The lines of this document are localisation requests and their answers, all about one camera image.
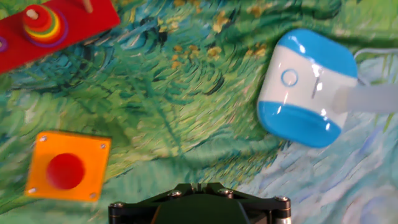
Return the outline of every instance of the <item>white plastic tube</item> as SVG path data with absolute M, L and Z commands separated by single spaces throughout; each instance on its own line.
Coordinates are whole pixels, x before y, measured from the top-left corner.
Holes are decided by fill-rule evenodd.
M 336 113 L 398 113 L 398 86 L 343 86 L 336 92 L 332 107 Z

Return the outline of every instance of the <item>red wooden board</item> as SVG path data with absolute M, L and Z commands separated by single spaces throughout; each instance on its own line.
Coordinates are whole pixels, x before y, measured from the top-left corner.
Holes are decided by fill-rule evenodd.
M 38 47 L 26 39 L 21 12 L 0 20 L 0 37 L 8 43 L 7 50 L 0 52 L 0 74 L 120 24 L 120 18 L 110 0 L 91 0 L 91 4 L 94 11 L 89 14 L 85 11 L 82 0 L 51 0 L 44 3 L 51 9 L 60 11 L 69 27 L 66 39 L 51 48 Z

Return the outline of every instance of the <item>painted fabric mat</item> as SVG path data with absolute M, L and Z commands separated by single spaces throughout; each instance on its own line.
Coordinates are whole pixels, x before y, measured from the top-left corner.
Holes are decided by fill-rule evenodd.
M 33 0 L 0 2 L 0 18 Z M 0 223 L 107 223 L 107 206 L 182 182 L 289 196 L 294 223 L 394 223 L 396 116 L 351 114 L 314 150 L 267 134 L 256 100 L 277 40 L 304 27 L 345 44 L 397 47 L 398 1 L 114 0 L 119 27 L 0 77 Z M 361 77 L 395 83 L 394 54 L 361 54 Z M 111 136 L 97 203 L 32 200 L 35 135 Z

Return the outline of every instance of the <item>blue lid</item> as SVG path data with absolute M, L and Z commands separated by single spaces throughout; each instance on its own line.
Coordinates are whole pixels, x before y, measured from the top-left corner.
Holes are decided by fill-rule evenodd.
M 306 29 L 295 29 L 285 34 L 277 45 L 335 72 L 357 78 L 353 54 L 344 46 Z
M 257 113 L 262 126 L 276 136 L 310 147 L 326 147 L 341 133 L 333 121 L 304 108 L 260 101 Z

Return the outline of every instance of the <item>black metal mount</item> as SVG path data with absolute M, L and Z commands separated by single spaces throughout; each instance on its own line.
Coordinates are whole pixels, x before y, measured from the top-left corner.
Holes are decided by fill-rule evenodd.
M 289 198 L 259 198 L 220 183 L 178 184 L 139 203 L 112 203 L 108 215 L 109 224 L 291 224 Z

